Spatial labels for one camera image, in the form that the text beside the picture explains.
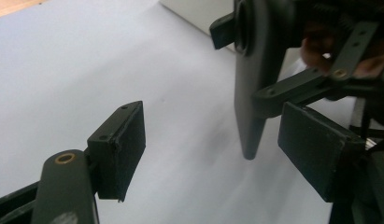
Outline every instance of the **white surface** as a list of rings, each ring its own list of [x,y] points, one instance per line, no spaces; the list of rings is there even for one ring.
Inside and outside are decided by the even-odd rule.
[[[234,11],[234,0],[160,0],[160,2],[208,35],[212,22]],[[235,51],[234,44],[227,48]],[[295,63],[298,55],[299,49],[288,49],[280,73]]]
[[[327,223],[330,205],[277,147],[279,118],[242,158],[234,71],[233,53],[155,0],[50,0],[0,18],[0,197],[143,100],[145,154],[124,203],[98,200],[101,223]],[[346,106],[317,106],[348,121]]]

